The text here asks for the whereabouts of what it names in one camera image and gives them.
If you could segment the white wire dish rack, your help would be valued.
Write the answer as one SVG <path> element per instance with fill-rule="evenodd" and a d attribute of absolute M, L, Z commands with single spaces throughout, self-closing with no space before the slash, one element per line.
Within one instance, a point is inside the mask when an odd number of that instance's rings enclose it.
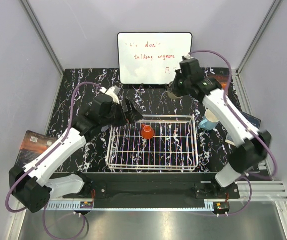
<path fill-rule="evenodd" d="M 142 124 L 154 129 L 150 140 Z M 194 115 L 144 115 L 110 129 L 106 165 L 113 172 L 193 172 L 199 165 Z"/>

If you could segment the beige ceramic mug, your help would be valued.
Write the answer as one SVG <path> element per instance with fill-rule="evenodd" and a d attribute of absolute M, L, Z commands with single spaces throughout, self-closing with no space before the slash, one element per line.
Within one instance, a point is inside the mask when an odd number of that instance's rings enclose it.
<path fill-rule="evenodd" d="M 167 92 L 168 97 L 172 100 L 179 100 L 182 98 L 182 96 L 178 96 L 178 95 L 174 94 L 170 88 L 168 88 L 166 90 L 166 92 Z"/>

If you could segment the light blue mug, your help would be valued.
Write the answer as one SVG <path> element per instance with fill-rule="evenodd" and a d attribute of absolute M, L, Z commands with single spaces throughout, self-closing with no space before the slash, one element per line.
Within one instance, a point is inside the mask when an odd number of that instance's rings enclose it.
<path fill-rule="evenodd" d="M 219 122 L 220 120 L 215 116 L 215 114 L 207 109 L 205 111 L 203 120 L 199 124 L 199 127 L 207 131 L 212 131 L 217 127 Z"/>

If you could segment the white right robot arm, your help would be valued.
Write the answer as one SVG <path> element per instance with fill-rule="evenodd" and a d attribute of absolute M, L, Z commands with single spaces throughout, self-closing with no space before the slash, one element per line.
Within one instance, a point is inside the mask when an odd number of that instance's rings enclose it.
<path fill-rule="evenodd" d="M 211 194 L 222 198 L 228 193 L 228 186 L 267 158 L 272 136 L 268 131 L 261 132 L 243 116 L 214 77 L 204 77 L 197 59 L 185 56 L 179 66 L 174 81 L 168 86 L 168 95 L 171 98 L 191 96 L 202 103 L 218 118 L 236 147 L 210 186 Z"/>

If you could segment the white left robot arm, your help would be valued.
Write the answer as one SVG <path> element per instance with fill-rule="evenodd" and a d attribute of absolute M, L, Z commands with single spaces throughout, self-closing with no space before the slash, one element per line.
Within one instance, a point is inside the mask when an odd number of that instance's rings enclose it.
<path fill-rule="evenodd" d="M 80 171 L 53 179 L 55 171 L 87 142 L 109 127 L 123 127 L 141 119 L 130 99 L 124 111 L 115 94 L 95 97 L 91 106 L 76 116 L 69 127 L 50 148 L 24 167 L 15 165 L 9 171 L 9 196 L 14 196 L 31 213 L 43 209 L 49 201 L 66 195 L 88 197 L 93 182 Z"/>

